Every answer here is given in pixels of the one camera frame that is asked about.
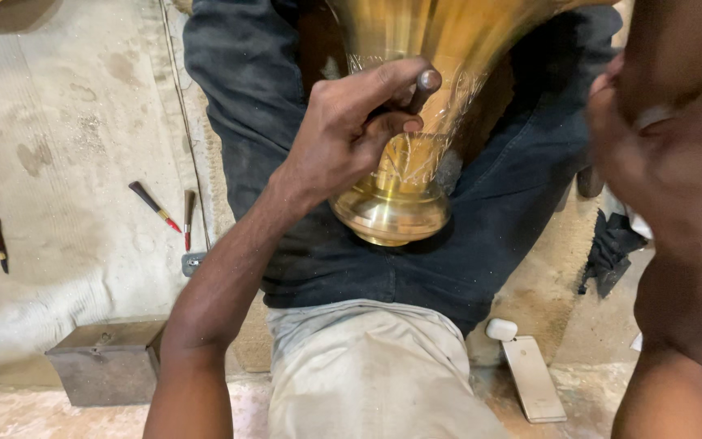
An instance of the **smartphone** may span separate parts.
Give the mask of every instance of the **smartphone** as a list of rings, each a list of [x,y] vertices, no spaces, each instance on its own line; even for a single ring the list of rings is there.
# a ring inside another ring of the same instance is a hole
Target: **smartphone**
[[[511,366],[513,382],[527,420],[531,424],[567,421],[568,415],[535,339],[530,335],[517,335],[512,341],[503,341],[502,349]]]

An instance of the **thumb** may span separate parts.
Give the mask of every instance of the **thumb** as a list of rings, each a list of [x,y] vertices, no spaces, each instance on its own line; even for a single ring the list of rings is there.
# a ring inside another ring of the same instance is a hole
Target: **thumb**
[[[405,132],[418,131],[423,127],[424,121],[418,115],[402,111],[377,115],[367,124],[362,137],[356,140],[356,149],[374,153],[380,157],[386,143],[392,137]]]

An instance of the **red-handled tool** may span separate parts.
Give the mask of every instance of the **red-handled tool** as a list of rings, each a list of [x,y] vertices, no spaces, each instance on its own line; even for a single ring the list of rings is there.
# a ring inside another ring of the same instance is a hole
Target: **red-handled tool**
[[[186,198],[185,210],[183,214],[183,236],[186,237],[186,251],[191,249],[191,217],[194,212],[194,191],[186,189],[183,191]]]
[[[139,181],[133,181],[132,183],[129,183],[129,189],[134,191],[135,194],[140,195],[140,198],[147,203],[148,205],[151,206],[151,209],[154,210],[154,212],[158,213],[159,216],[173,229],[177,230],[178,233],[180,232],[180,229],[178,228],[178,225],[175,224],[175,221],[172,221],[169,218],[169,215],[161,208],[159,207],[158,204],[151,198],[151,195],[148,195],[147,192],[145,192],[145,189],[143,188],[143,185],[140,184]]]

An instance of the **white shirt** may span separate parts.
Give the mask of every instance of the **white shirt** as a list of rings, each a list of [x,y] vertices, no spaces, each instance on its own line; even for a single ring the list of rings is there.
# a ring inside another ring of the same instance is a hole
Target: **white shirt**
[[[440,313],[361,299],[271,309],[268,326],[272,439],[508,437]]]

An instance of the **floor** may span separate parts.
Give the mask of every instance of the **floor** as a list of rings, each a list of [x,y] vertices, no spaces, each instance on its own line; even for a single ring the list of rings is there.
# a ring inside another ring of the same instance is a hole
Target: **floor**
[[[560,424],[527,423],[505,367],[476,368],[475,392],[492,408],[512,438],[609,437],[634,363],[554,365],[551,376],[568,413]],[[235,437],[267,437],[268,374],[230,377]],[[141,437],[147,405],[78,409],[61,389],[0,385],[0,437],[29,439]]]

